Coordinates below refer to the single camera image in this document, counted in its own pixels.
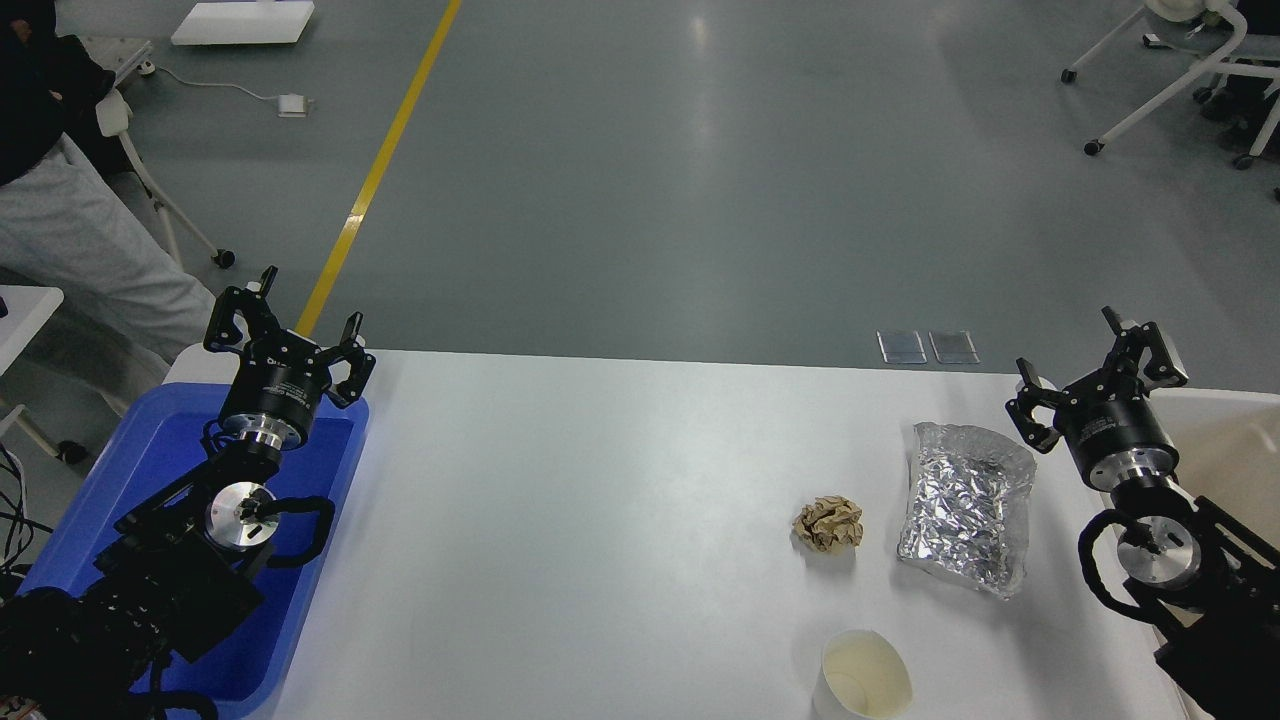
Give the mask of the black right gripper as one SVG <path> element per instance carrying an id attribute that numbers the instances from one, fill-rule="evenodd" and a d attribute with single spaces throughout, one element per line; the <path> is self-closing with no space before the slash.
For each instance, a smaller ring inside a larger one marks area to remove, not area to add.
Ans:
<path id="1" fill-rule="evenodd" d="M 1021 441 L 1048 454 L 1062 438 L 1082 479 L 1092 489 L 1116 489 L 1139 477 L 1170 477 L 1179 452 L 1149 405 L 1156 389 L 1185 387 L 1190 378 L 1176 347 L 1155 322 L 1126 322 L 1101 309 L 1115 336 L 1101 370 L 1065 389 L 1048 389 L 1025 357 L 1016 359 L 1021 383 L 1005 404 Z M 1053 427 L 1036 410 L 1055 411 Z"/>

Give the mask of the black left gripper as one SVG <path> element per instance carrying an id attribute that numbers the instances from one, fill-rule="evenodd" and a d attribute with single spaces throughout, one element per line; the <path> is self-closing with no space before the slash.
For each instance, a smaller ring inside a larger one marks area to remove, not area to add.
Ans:
<path id="1" fill-rule="evenodd" d="M 253 439 L 282 451 L 303 446 L 311 433 L 321 398 L 346 409 L 364 395 L 376 359 L 362 336 L 364 314 L 352 313 L 339 341 L 321 348 L 300 334 L 284 331 L 268 302 L 278 274 L 269 265 L 259 281 L 228 286 L 212 307 L 204 336 L 210 352 L 236 352 L 239 365 L 218 414 L 221 432 Z M 347 365 L 335 380 L 332 368 Z"/>

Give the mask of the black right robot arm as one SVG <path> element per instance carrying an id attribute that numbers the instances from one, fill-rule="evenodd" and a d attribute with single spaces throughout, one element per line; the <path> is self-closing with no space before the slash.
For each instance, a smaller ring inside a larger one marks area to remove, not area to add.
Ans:
<path id="1" fill-rule="evenodd" d="M 1102 315 L 1114 343 L 1100 366 L 1051 389 L 1019 359 L 1006 411 L 1030 448 L 1065 445 L 1083 483 L 1110 498 L 1076 542 L 1089 592 L 1161 634 L 1156 664 L 1211 717 L 1275 719 L 1277 550 L 1183 489 L 1149 402 L 1189 380 L 1172 342 L 1153 322 Z"/>

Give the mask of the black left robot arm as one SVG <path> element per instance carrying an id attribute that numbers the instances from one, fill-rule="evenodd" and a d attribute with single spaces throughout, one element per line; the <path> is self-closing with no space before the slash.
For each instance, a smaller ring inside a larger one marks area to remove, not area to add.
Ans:
<path id="1" fill-rule="evenodd" d="M 323 495 L 279 496 L 269 483 L 306 446 L 324 404 L 364 397 L 376 357 L 352 313 L 325 347 L 285 328 L 268 296 L 269 266 L 221 291 L 202 346 L 236 356 L 236 374 L 204 432 L 204 461 L 124 511 L 93 557 L 82 593 L 38 585 L 3 605 L 3 710 L 20 717 L 151 719 L 170 710 L 219 717 L 192 691 L 165 691 L 165 664 L 192 664 L 265 602 L 256 578 L 319 559 L 339 515 Z"/>

